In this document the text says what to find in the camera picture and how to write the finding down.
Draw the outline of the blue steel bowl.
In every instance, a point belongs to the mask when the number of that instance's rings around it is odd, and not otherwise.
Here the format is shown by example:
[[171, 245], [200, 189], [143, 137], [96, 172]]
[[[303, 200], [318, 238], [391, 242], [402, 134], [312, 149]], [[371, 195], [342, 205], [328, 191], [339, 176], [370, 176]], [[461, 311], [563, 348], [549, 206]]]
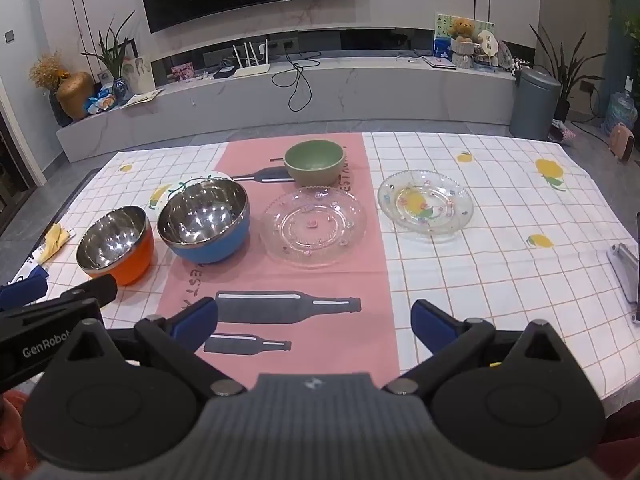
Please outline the blue steel bowl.
[[179, 258], [195, 264], [221, 262], [250, 234], [247, 192], [229, 179], [193, 183], [168, 200], [157, 232]]

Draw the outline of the white painted ceramic plate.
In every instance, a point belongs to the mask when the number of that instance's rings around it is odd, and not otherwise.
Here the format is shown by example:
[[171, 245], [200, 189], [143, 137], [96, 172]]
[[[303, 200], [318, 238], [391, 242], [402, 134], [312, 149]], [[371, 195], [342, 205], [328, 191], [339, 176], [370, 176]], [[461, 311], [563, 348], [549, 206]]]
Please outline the white painted ceramic plate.
[[146, 208], [150, 211], [161, 211], [168, 200], [177, 193], [185, 190], [189, 186], [194, 184], [208, 182], [211, 180], [230, 180], [228, 174], [224, 174], [220, 171], [212, 171], [208, 174], [201, 174], [200, 176], [183, 177], [180, 180], [168, 184], [162, 184], [159, 188], [153, 191], [151, 194]]

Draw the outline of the large clear glass plate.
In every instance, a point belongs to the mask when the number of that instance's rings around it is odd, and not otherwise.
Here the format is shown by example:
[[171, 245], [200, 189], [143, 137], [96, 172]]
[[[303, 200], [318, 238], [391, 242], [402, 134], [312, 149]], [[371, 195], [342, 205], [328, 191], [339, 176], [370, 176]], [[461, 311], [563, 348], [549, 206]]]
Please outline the large clear glass plate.
[[318, 268], [344, 258], [364, 237], [367, 213], [349, 192], [332, 186], [296, 188], [260, 217], [260, 237], [275, 259]]

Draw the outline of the green ceramic bowl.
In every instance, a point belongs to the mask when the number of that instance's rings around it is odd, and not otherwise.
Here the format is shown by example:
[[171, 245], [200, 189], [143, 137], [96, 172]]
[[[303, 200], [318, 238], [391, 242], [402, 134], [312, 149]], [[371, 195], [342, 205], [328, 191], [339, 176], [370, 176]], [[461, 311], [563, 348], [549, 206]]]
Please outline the green ceramic bowl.
[[329, 186], [342, 173], [346, 154], [340, 144], [308, 140], [289, 148], [283, 157], [288, 174], [299, 186]]

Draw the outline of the yellow cloth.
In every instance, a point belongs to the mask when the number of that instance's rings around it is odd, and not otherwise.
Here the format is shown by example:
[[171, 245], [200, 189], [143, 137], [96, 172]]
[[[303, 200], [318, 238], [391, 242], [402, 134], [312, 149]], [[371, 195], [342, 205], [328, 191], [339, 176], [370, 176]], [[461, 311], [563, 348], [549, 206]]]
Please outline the yellow cloth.
[[75, 236], [72, 229], [66, 229], [61, 223], [53, 223], [36, 251], [35, 259], [39, 264], [54, 257], [66, 243]]

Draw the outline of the checkered lemon tablecloth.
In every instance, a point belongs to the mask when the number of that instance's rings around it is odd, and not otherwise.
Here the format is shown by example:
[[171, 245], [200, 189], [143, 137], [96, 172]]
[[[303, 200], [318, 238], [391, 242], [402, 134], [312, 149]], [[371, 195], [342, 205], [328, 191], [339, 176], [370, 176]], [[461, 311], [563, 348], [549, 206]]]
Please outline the checkered lemon tablecloth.
[[[250, 236], [230, 259], [194, 266], [157, 243], [144, 277], [106, 306], [109, 328], [150, 314], [171, 316], [203, 296], [247, 302], [269, 295], [288, 312], [321, 298], [337, 313], [281, 324], [222, 323], [217, 335], [237, 344], [261, 339], [256, 354], [205, 352], [204, 359], [251, 385], [262, 373], [367, 372], [386, 382], [430, 355], [410, 328], [419, 299], [455, 318], [484, 318], [522, 330], [541, 318], [565, 340], [599, 396], [639, 383], [639, 329], [608, 261], [608, 248], [632, 243], [590, 175], [558, 146], [451, 133], [342, 133], [347, 155], [341, 186], [360, 201], [366, 232], [326, 266], [305, 268], [268, 252], [260, 236], [269, 205], [291, 183], [262, 183], [293, 145], [290, 138], [196, 148], [121, 152], [79, 194], [62, 223], [81, 236], [109, 211], [160, 212], [175, 185], [220, 171], [239, 177], [250, 198]], [[471, 195], [470, 223], [445, 238], [413, 233], [383, 214], [376, 193], [407, 169], [434, 170]]]

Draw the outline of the silver phone stand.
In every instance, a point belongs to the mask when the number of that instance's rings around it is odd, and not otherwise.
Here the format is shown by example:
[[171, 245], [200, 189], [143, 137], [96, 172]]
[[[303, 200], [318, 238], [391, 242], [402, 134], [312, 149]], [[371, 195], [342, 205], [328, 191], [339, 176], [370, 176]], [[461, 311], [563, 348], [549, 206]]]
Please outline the silver phone stand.
[[638, 325], [640, 315], [639, 258], [626, 244], [616, 243], [608, 248], [608, 261], [611, 263], [616, 278], [620, 282], [620, 287], [623, 289], [628, 304], [634, 308], [631, 321]]

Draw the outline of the golden vase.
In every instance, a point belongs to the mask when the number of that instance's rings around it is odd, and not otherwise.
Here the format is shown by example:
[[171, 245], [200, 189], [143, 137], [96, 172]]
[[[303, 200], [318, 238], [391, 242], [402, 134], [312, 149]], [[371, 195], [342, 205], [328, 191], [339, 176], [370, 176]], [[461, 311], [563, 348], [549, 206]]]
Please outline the golden vase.
[[56, 98], [62, 110], [74, 122], [84, 119], [88, 112], [85, 104], [94, 95], [94, 80], [89, 73], [76, 72], [62, 78], [56, 90]]

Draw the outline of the grey tv bench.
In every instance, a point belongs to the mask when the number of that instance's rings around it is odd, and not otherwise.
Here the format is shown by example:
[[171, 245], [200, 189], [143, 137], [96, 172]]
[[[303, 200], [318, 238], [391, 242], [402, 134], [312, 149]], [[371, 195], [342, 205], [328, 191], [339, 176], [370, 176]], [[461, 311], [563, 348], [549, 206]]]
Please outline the grey tv bench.
[[447, 70], [415, 56], [318, 58], [242, 78], [199, 76], [149, 102], [115, 107], [58, 130], [68, 160], [185, 136], [304, 122], [442, 120], [505, 125], [515, 82], [506, 72]]

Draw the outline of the potted green plant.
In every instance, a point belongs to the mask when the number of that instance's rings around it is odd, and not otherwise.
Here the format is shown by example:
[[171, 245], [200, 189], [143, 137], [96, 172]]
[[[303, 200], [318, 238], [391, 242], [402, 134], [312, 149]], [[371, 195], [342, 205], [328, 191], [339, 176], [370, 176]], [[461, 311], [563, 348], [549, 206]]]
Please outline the potted green plant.
[[111, 90], [118, 105], [125, 104], [132, 97], [129, 84], [122, 76], [122, 66], [130, 39], [128, 37], [120, 39], [119, 35], [133, 16], [134, 11], [131, 11], [117, 29], [114, 29], [111, 23], [106, 32], [98, 32], [99, 47], [93, 52], [81, 52], [81, 55], [86, 58], [99, 60], [111, 74], [113, 78]]

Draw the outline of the grey trash bin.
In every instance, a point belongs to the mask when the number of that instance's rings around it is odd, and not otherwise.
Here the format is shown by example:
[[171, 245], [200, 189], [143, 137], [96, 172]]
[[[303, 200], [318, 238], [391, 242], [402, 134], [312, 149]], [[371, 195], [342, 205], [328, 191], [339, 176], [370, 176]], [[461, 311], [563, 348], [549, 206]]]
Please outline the grey trash bin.
[[510, 133], [516, 138], [547, 141], [561, 84], [529, 67], [518, 71], [515, 83]]

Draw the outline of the white wifi router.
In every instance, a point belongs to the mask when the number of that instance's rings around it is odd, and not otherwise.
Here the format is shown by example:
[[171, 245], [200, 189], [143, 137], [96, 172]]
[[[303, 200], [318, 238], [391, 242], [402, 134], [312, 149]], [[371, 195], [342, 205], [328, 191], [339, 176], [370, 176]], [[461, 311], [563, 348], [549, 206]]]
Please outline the white wifi router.
[[234, 44], [232, 51], [236, 64], [238, 64], [233, 74], [235, 78], [261, 75], [270, 71], [269, 42], [267, 39], [258, 44], [257, 47], [250, 41], [244, 42], [243, 49]]

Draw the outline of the water bottle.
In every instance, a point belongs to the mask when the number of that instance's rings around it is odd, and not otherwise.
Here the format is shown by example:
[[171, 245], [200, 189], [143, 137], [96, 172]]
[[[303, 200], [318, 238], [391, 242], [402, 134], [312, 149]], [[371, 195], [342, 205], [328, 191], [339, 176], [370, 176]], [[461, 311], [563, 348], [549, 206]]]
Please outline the water bottle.
[[631, 93], [627, 90], [616, 92], [608, 101], [608, 109], [601, 125], [601, 131], [605, 136], [610, 136], [613, 129], [619, 124], [632, 130], [637, 118], [638, 112]]

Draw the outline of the right corner potted plant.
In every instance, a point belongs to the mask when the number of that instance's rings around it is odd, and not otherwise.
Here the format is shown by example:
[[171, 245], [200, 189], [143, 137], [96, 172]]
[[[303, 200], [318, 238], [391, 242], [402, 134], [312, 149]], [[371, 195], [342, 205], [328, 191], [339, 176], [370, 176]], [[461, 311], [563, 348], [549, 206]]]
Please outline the right corner potted plant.
[[587, 32], [583, 32], [582, 36], [580, 36], [576, 42], [575, 47], [566, 53], [562, 42], [557, 46], [552, 44], [550, 35], [544, 26], [540, 25], [538, 28], [535, 28], [533, 25], [530, 25], [529, 28], [534, 33], [539, 47], [542, 49], [542, 53], [550, 63], [550, 67], [548, 68], [549, 74], [560, 84], [560, 93], [556, 101], [554, 118], [559, 122], [565, 122], [570, 112], [570, 94], [576, 84], [581, 84], [585, 81], [594, 84], [595, 82], [603, 80], [603, 77], [600, 75], [586, 74], [582, 70], [589, 62], [597, 58], [604, 58], [605, 53], [580, 54], [582, 44], [587, 38]]

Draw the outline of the teddy bear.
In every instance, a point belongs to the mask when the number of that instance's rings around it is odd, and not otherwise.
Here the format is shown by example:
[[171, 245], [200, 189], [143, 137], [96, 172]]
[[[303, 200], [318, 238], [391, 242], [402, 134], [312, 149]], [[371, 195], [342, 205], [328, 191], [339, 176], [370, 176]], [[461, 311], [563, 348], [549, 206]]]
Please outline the teddy bear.
[[475, 24], [468, 18], [454, 18], [449, 27], [449, 36], [459, 44], [472, 44]]

